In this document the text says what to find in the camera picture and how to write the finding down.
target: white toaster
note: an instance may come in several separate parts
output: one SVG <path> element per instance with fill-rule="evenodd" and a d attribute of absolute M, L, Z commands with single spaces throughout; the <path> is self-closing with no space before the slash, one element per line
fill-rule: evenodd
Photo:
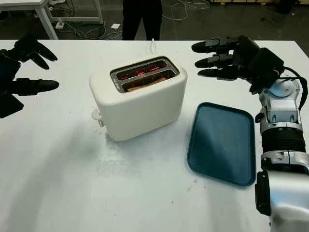
<path fill-rule="evenodd" d="M 159 128 L 179 117 L 186 81 L 185 69 L 166 56 L 101 70 L 89 79 L 96 119 L 116 141 Z"/>

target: floor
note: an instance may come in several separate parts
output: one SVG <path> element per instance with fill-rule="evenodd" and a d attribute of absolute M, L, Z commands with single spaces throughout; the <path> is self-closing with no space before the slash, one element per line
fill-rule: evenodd
<path fill-rule="evenodd" d="M 106 21 L 107 33 L 121 31 L 112 29 L 113 23 L 122 23 L 122 1 L 101 0 L 103 17 Z M 175 0 L 163 0 L 164 6 L 171 6 Z M 74 0 L 76 16 L 95 16 L 96 11 L 89 0 Z M 294 6 L 290 14 L 279 14 L 275 5 L 259 4 L 226 4 L 221 6 L 211 4 L 208 9 L 187 8 L 188 18 L 185 20 L 170 20 L 163 18 L 162 40 L 205 40 L 214 36 L 247 35 L 255 40 L 295 40 L 309 56 L 309 6 Z M 164 8 L 164 15 L 175 19 L 186 16 L 185 7 L 176 5 Z M 72 24 L 82 31 L 94 29 L 97 25 Z M 40 39 L 47 35 L 39 21 L 33 17 L 33 12 L 10 12 L 9 17 L 0 21 L 0 39 L 18 39 L 31 31 Z M 90 33 L 91 37 L 100 35 L 102 31 Z M 60 39 L 78 39 L 73 33 L 57 31 Z M 105 39 L 121 39 L 120 33 L 112 34 Z M 140 25 L 137 40 L 144 40 L 145 33 Z"/>

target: robotic arm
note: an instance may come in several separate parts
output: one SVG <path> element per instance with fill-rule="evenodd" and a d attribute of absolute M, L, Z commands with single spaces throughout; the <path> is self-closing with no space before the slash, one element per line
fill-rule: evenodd
<path fill-rule="evenodd" d="M 24 105 L 12 94 L 37 95 L 39 92 L 58 88 L 59 83 L 52 80 L 32 81 L 29 78 L 18 78 L 13 81 L 20 68 L 20 61 L 26 62 L 31 59 L 41 68 L 49 69 L 40 55 L 51 61 L 57 60 L 57 57 L 47 47 L 31 35 L 17 41 L 11 50 L 0 50 L 0 118 L 23 109 Z"/>
<path fill-rule="evenodd" d="M 256 208 L 270 217 L 272 232 L 309 231 L 309 155 L 300 118 L 308 94 L 307 81 L 245 36 L 214 38 L 194 44 L 192 50 L 215 53 L 195 63 L 198 68 L 207 68 L 199 75 L 218 80 L 242 78 L 251 83 L 252 94 L 259 94 L 262 109 L 255 122 L 260 123 L 262 135 L 263 171 L 257 174 Z M 284 70 L 296 77 L 281 78 Z M 296 79 L 303 88 L 299 108 Z"/>

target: black pants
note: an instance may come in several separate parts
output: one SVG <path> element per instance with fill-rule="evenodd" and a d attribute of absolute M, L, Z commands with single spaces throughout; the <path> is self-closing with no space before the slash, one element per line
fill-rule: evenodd
<path fill-rule="evenodd" d="M 123 40 L 134 40 L 143 19 L 147 40 L 159 40 L 162 23 L 161 0 L 124 0 Z"/>

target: silver robotic arm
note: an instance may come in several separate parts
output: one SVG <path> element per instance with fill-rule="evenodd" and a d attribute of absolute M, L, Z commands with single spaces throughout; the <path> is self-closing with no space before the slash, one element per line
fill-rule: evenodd
<path fill-rule="evenodd" d="M 276 80 L 259 94 L 263 138 L 256 207 L 272 232 L 309 231 L 309 155 L 305 150 L 296 80 Z"/>
<path fill-rule="evenodd" d="M 252 94 L 259 94 L 262 109 L 255 121 L 260 123 L 262 135 L 263 171 L 257 174 L 255 185 L 257 210 L 269 216 L 272 232 L 309 231 L 309 155 L 300 118 L 308 94 L 306 80 L 245 36 L 214 38 L 194 44 L 192 49 L 216 53 L 196 62 L 198 68 L 207 68 L 199 75 L 218 80 L 242 78 L 251 83 Z M 280 78 L 284 70 L 296 77 Z M 299 108 L 296 99 L 300 86 L 296 79 L 303 87 Z"/>

